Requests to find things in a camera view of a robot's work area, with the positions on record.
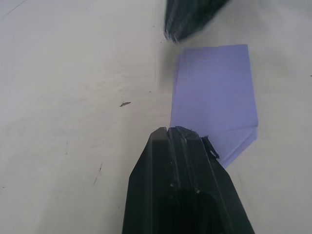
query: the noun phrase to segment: lavender card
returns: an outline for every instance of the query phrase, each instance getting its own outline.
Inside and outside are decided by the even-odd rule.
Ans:
[[[256,140],[247,45],[191,48],[180,55],[170,126],[208,136],[223,167]]]

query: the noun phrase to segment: white surface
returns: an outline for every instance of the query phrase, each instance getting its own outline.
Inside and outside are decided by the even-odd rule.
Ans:
[[[280,2],[236,0],[177,48],[164,0],[2,0],[0,233],[121,233],[179,49],[243,43],[259,137],[227,170],[257,234],[311,233],[312,7]]]

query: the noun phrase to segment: black plastic object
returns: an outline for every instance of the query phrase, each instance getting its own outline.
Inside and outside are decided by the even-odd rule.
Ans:
[[[200,31],[229,0],[167,0],[165,37],[181,41]]]
[[[207,137],[153,132],[128,186],[123,234],[254,234]]]

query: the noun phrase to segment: white table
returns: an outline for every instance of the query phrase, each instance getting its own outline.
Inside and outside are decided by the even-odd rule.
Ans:
[[[256,233],[312,232],[312,2],[236,0],[179,47],[164,9],[0,2],[0,233],[121,233],[129,174],[169,126],[179,51],[229,44],[249,45],[259,137],[227,171]]]

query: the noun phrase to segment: gray surface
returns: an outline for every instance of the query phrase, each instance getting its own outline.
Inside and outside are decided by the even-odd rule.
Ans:
[[[310,2],[236,0],[173,47],[164,0],[25,1],[0,20],[0,233],[120,233],[128,176],[169,125],[174,58],[228,44],[249,45],[259,117],[228,172],[256,233],[311,233]]]

